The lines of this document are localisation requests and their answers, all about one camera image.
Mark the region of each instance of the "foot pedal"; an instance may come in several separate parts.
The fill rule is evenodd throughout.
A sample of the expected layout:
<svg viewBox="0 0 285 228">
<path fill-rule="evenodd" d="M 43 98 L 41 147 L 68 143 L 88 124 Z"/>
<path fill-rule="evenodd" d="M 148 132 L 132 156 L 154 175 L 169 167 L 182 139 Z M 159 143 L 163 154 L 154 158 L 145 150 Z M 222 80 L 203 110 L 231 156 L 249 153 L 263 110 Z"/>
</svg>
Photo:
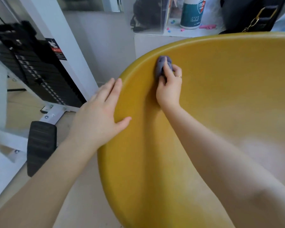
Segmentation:
<svg viewBox="0 0 285 228">
<path fill-rule="evenodd" d="M 32 122 L 27 147 L 28 176 L 32 177 L 57 147 L 57 127 L 47 122 Z"/>
</svg>

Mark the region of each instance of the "white bottle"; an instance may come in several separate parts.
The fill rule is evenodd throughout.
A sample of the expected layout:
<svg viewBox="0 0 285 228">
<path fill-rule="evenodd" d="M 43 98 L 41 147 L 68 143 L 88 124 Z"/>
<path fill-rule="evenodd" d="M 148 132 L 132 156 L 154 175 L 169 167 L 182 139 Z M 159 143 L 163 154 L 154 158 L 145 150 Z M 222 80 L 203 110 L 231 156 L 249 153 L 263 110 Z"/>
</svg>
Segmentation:
<svg viewBox="0 0 285 228">
<path fill-rule="evenodd" d="M 201 24 L 206 0 L 184 0 L 181 15 L 181 27 L 184 29 L 196 29 Z"/>
</svg>

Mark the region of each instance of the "hand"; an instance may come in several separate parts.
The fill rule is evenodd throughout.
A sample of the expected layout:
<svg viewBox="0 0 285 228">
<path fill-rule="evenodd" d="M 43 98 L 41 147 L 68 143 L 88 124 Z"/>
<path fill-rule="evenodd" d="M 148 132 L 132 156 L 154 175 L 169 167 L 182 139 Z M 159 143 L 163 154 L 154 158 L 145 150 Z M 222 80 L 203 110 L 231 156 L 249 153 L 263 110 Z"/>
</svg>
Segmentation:
<svg viewBox="0 0 285 228">
<path fill-rule="evenodd" d="M 160 76 L 156 91 L 156 99 L 163 110 L 179 106 L 182 70 L 177 65 L 172 65 L 173 71 L 169 68 L 167 58 L 163 66 L 163 71 L 167 78 L 167 83 L 163 76 Z"/>
<path fill-rule="evenodd" d="M 76 113 L 67 139 L 79 148 L 95 152 L 124 130 L 132 118 L 115 123 L 113 117 L 121 89 L 120 78 L 116 82 L 112 78 L 100 87 Z"/>
</svg>

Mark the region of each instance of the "pink object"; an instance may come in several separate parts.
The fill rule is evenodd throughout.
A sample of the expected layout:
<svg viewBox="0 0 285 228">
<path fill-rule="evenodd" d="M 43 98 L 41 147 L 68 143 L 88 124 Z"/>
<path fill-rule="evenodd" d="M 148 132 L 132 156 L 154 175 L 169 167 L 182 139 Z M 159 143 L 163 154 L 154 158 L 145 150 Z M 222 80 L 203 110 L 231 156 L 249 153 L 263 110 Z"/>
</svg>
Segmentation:
<svg viewBox="0 0 285 228">
<path fill-rule="evenodd" d="M 215 29 L 216 25 L 212 24 L 212 25 L 200 25 L 199 27 L 200 29 Z"/>
</svg>

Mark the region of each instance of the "floor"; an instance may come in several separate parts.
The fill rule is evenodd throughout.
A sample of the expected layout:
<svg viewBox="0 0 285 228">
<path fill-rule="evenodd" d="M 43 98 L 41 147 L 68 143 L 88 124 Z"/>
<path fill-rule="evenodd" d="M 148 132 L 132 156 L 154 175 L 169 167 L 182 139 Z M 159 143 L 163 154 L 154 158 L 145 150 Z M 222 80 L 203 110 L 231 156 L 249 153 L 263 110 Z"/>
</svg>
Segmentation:
<svg viewBox="0 0 285 228">
<path fill-rule="evenodd" d="M 21 88 L 21 86 L 9 78 L 8 88 Z M 39 120 L 42 117 L 40 109 L 43 106 L 42 102 L 39 102 L 28 92 L 9 92 L 7 128 L 29 129 L 31 121 Z M 74 112 L 66 112 L 57 122 L 58 144 L 66 138 L 74 115 Z M 10 149 L 0 146 L 0 150 L 8 152 Z M 26 171 L 26 165 L 24 165 L 1 194 L 0 207 L 30 179 Z M 65 199 L 54 225 L 54 228 L 60 227 L 122 227 L 105 198 L 96 155 L 78 177 Z"/>
</svg>

